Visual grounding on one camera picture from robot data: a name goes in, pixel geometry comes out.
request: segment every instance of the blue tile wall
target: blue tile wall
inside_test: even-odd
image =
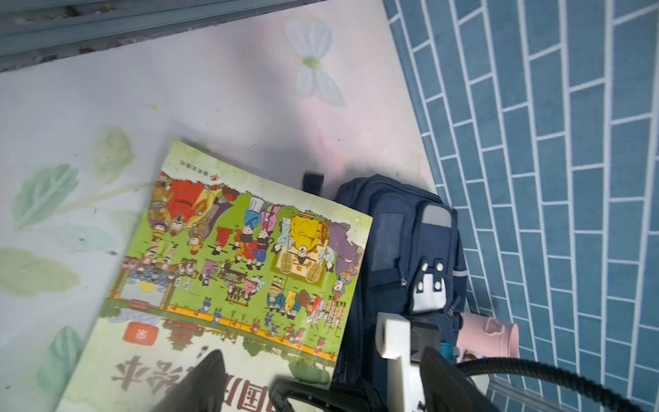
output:
[[[458,210],[471,310],[516,323],[523,358],[655,410],[659,1],[384,7],[437,192]],[[600,410],[564,388],[504,378]]]

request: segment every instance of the black cable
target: black cable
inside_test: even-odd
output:
[[[614,412],[643,411],[628,399],[588,378],[545,363],[516,358],[485,358],[459,363],[456,367],[467,376],[485,374],[528,376],[578,392]]]

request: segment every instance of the book cover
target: book cover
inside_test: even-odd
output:
[[[148,411],[221,349],[223,410],[329,384],[371,217],[172,144],[58,411]]]

